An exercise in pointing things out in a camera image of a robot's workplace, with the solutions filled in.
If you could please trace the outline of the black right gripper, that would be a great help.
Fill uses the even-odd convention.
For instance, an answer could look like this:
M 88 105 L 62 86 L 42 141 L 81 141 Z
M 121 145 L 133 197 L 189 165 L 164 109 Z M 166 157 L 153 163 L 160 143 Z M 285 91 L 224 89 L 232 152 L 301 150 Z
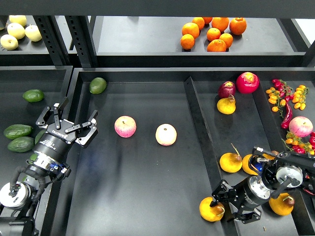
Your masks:
M 261 211 L 256 207 L 267 202 L 267 188 L 259 180 L 243 180 L 231 186 L 222 179 L 212 192 L 210 207 L 219 203 L 232 203 L 238 210 L 232 215 L 243 224 L 260 220 Z

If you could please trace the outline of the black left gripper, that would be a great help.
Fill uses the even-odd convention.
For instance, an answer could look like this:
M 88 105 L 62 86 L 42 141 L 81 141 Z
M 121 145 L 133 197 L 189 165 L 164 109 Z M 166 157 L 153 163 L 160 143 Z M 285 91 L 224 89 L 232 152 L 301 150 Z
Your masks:
M 95 136 L 98 134 L 96 127 L 98 110 L 94 110 L 89 119 L 81 124 L 76 124 L 62 119 L 62 113 L 68 98 L 64 97 L 61 103 L 55 103 L 52 107 L 46 106 L 35 124 L 40 128 L 46 128 L 33 151 L 45 154 L 55 161 L 65 161 L 66 156 L 74 143 L 82 148 L 87 148 Z M 54 123 L 48 125 L 47 121 L 53 115 Z

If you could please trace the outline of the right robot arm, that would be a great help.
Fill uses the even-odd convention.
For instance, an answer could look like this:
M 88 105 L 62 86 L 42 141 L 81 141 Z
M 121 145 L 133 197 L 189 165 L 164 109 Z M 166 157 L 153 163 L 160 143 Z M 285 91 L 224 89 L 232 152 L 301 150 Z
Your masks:
M 236 208 L 232 218 L 247 224 L 260 219 L 259 206 L 270 199 L 276 199 L 290 188 L 297 188 L 310 197 L 315 196 L 314 155 L 292 151 L 274 154 L 253 147 L 248 164 L 256 175 L 247 177 L 234 186 L 221 180 L 212 192 L 211 207 L 219 203 L 230 203 Z

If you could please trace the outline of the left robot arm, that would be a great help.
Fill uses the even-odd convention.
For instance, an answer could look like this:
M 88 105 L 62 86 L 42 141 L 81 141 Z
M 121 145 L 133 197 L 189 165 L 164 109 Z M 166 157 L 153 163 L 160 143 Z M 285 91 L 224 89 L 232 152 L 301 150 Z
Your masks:
M 97 110 L 86 122 L 74 124 L 62 118 L 67 103 L 65 99 L 43 109 L 36 125 L 45 132 L 33 148 L 35 159 L 26 167 L 17 167 L 10 182 L 0 190 L 0 208 L 13 211 L 0 219 L 2 236 L 38 235 L 34 214 L 42 194 L 49 184 L 70 175 L 66 158 L 71 147 L 77 143 L 86 148 L 98 133 Z

